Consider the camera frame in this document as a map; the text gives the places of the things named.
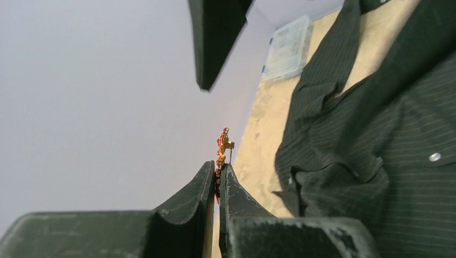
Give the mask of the orange maple leaf brooch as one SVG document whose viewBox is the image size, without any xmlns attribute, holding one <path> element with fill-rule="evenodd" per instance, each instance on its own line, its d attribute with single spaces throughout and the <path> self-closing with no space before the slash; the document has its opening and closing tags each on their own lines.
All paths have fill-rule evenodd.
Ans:
<svg viewBox="0 0 456 258">
<path fill-rule="evenodd" d="M 216 177 L 216 181 L 215 181 L 215 198 L 216 198 L 217 204 L 220 204 L 220 182 L 221 182 L 220 176 L 221 176 L 221 173 L 222 173 L 222 168 L 223 168 L 224 164 L 226 164 L 226 162 L 225 162 L 225 160 L 226 160 L 225 152 L 226 152 L 227 149 L 230 150 L 229 163 L 231 163 L 232 150 L 234 149 L 234 142 L 229 140 L 228 132 L 229 132 L 229 128 L 225 127 L 222 130 L 222 133 L 221 133 L 220 137 L 217 139 L 217 146 L 218 146 L 217 155 L 218 155 L 218 158 L 217 158 L 217 160 L 215 162 L 215 165 L 216 165 L 216 167 L 215 167 L 215 177 Z"/>
</svg>

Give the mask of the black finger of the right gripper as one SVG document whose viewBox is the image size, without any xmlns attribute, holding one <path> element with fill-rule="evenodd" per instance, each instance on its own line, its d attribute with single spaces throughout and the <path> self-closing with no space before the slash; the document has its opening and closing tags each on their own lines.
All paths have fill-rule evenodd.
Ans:
<svg viewBox="0 0 456 258">
<path fill-rule="evenodd" d="M 243 27 L 252 0 L 189 0 L 198 87 L 210 91 Z"/>
</svg>

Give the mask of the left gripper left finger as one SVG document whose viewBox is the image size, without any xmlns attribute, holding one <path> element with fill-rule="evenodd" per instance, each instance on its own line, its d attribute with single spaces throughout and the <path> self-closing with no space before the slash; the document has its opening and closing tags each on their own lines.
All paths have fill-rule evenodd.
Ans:
<svg viewBox="0 0 456 258">
<path fill-rule="evenodd" d="M 1 238 L 1 257 L 210 257 L 213 161 L 152 210 L 35 212 Z"/>
</svg>

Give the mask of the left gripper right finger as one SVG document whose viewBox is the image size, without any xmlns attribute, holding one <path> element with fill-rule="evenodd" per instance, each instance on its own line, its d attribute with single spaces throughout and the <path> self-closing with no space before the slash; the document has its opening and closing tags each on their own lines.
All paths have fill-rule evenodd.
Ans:
<svg viewBox="0 0 456 258">
<path fill-rule="evenodd" d="M 379 257 L 373 237 L 356 219 L 278 218 L 239 183 L 230 164 L 220 172 L 222 257 Z"/>
</svg>

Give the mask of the black pinstriped shirt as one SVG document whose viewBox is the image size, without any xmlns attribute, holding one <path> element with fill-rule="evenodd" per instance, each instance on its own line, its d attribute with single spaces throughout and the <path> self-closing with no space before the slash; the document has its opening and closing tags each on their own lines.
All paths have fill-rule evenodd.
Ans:
<svg viewBox="0 0 456 258">
<path fill-rule="evenodd" d="M 420 1 L 348 90 L 361 17 L 345 1 L 302 71 L 275 156 L 287 209 L 348 217 L 382 257 L 455 257 L 455 1 Z"/>
</svg>

